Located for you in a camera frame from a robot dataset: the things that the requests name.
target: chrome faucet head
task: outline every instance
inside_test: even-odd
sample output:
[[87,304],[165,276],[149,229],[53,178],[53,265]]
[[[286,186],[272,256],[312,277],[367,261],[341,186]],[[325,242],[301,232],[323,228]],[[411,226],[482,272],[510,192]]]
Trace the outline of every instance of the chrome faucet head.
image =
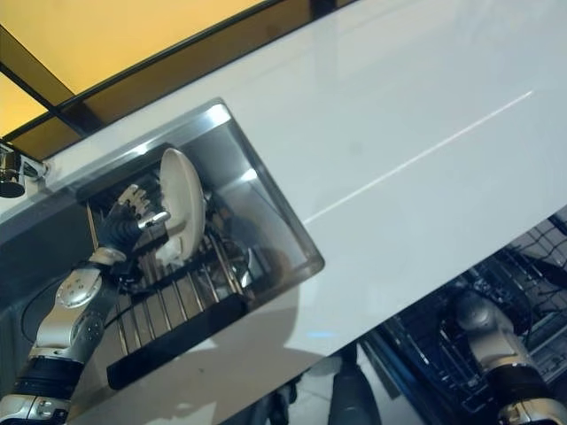
[[21,155],[16,151],[0,152],[0,197],[21,197],[25,191]]

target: kitchen counter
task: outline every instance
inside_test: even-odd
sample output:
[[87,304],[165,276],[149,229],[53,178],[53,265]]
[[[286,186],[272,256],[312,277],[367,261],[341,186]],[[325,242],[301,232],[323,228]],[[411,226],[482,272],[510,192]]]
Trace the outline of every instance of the kitchen counter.
[[[52,190],[221,97],[326,261],[71,423],[222,421],[567,204],[566,19],[361,0],[54,157]],[[0,221],[45,196],[0,200]]]

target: dish rack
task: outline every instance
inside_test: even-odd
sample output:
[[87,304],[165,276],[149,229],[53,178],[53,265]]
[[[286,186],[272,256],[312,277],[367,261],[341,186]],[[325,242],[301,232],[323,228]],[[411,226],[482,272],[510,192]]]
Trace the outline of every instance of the dish rack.
[[454,320],[464,290],[508,315],[546,382],[567,374],[567,226],[559,213],[383,325],[445,399],[478,413],[493,398]]
[[[151,184],[144,182],[144,187]],[[138,241],[119,285],[120,296],[105,324],[106,346],[120,345],[107,368],[120,390],[243,317],[255,299],[252,284],[269,273],[254,250],[228,237],[229,214],[213,197],[206,201],[206,225],[197,251],[182,266],[163,266],[156,251],[167,241],[156,226]]]

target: floor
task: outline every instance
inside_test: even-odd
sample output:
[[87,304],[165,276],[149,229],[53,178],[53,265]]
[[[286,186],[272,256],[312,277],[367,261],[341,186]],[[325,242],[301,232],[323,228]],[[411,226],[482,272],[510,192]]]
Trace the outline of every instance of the floor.
[[[291,425],[325,425],[329,415],[333,375],[339,360],[325,359],[303,375],[298,384],[298,399],[290,407]],[[358,363],[374,391],[383,425],[423,425],[408,403],[399,396],[392,400],[386,393],[368,358],[359,348]]]

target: faucet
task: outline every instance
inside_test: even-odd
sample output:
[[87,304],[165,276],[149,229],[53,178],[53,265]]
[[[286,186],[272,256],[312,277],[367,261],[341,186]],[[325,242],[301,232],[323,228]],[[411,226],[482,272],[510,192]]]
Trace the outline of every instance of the faucet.
[[0,197],[21,197],[26,192],[25,176],[37,182],[48,171],[46,163],[30,158],[0,138]]

